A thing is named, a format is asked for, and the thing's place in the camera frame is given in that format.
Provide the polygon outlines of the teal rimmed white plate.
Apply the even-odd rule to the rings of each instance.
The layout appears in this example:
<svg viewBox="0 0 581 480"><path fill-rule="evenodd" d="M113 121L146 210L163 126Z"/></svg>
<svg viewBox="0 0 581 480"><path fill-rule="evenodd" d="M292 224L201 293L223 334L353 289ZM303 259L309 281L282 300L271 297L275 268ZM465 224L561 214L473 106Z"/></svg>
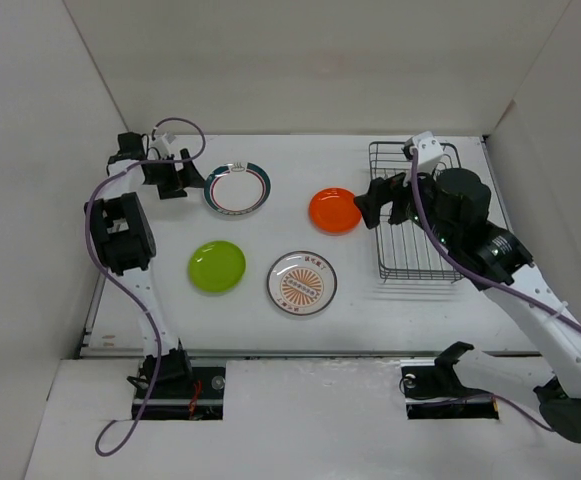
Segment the teal rimmed white plate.
<svg viewBox="0 0 581 480"><path fill-rule="evenodd" d="M203 198L214 212L230 216L249 215L269 198L271 181L267 172L251 162L227 163L206 178Z"/></svg>

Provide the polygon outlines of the orange plate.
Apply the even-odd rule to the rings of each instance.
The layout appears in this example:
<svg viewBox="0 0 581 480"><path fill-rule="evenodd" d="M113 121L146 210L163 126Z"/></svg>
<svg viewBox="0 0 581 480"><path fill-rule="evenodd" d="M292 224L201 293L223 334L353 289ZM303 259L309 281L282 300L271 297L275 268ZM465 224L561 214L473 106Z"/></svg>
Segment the orange plate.
<svg viewBox="0 0 581 480"><path fill-rule="evenodd" d="M312 224L321 232L343 235L354 230L361 212L354 204L355 195L344 188L329 187L317 192L308 206Z"/></svg>

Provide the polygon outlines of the green plate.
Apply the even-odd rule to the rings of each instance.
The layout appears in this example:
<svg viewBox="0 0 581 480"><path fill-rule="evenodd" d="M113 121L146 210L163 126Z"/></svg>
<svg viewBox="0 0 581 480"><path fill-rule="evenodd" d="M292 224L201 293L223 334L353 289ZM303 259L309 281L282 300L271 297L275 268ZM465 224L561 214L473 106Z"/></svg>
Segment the green plate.
<svg viewBox="0 0 581 480"><path fill-rule="evenodd" d="M219 294L234 288L246 271L246 257L234 243L215 240L198 247L188 261L188 276L199 290Z"/></svg>

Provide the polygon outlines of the sunburst patterned white plate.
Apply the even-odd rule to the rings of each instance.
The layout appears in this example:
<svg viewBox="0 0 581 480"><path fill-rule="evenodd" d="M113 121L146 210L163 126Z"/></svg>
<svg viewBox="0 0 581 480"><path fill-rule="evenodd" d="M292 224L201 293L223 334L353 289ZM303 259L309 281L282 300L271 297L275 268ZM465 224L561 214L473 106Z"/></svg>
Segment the sunburst patterned white plate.
<svg viewBox="0 0 581 480"><path fill-rule="evenodd" d="M270 267L265 282L272 303L297 317L325 310L334 300L338 286L332 264L325 257L305 250L279 257Z"/></svg>

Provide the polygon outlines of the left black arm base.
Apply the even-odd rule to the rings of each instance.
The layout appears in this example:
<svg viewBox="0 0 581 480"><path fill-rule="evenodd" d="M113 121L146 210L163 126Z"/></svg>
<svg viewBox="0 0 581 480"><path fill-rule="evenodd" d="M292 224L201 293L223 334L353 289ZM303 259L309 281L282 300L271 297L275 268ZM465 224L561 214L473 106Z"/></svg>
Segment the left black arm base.
<svg viewBox="0 0 581 480"><path fill-rule="evenodd" d="M223 419L225 366L194 366L195 379L159 382L142 420L215 421Z"/></svg>

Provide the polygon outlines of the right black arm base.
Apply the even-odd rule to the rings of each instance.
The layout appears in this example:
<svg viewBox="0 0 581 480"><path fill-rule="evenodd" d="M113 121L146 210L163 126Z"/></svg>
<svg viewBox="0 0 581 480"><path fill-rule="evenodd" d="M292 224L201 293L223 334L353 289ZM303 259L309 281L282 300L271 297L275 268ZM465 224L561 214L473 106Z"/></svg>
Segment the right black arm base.
<svg viewBox="0 0 581 480"><path fill-rule="evenodd" d="M433 365L401 368L399 389L409 420L498 420L496 401L484 390L462 386Z"/></svg>

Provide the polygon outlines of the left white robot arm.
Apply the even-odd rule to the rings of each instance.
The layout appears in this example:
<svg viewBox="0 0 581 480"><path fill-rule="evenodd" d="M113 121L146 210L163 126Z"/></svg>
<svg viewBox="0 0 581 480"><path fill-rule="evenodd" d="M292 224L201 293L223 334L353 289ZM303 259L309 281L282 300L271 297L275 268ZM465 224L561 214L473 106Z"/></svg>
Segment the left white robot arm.
<svg viewBox="0 0 581 480"><path fill-rule="evenodd" d="M107 178L84 205L89 252L95 265L127 294L139 309L144 360L138 388L162 387L174 397L187 394L195 382L188 354L163 313L151 270L156 240L139 198L141 186L152 186L160 200L185 198L188 188L204 180L183 148L173 150L170 134L128 132L117 137L118 151L109 157Z"/></svg>

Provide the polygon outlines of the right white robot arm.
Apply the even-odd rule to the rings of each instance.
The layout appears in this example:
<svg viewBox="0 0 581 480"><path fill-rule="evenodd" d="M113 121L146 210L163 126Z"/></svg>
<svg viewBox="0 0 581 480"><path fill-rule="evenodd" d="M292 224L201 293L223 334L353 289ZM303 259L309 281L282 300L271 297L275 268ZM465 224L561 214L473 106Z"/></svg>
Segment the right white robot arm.
<svg viewBox="0 0 581 480"><path fill-rule="evenodd" d="M434 361L402 369L407 398L427 407L476 396L506 398L538 412L549 430L581 443L581 325L548 287L530 252L488 219L491 191L463 168L376 178L354 204L368 228L389 221L424 230L442 258L498 305L541 354L534 368L456 342Z"/></svg>

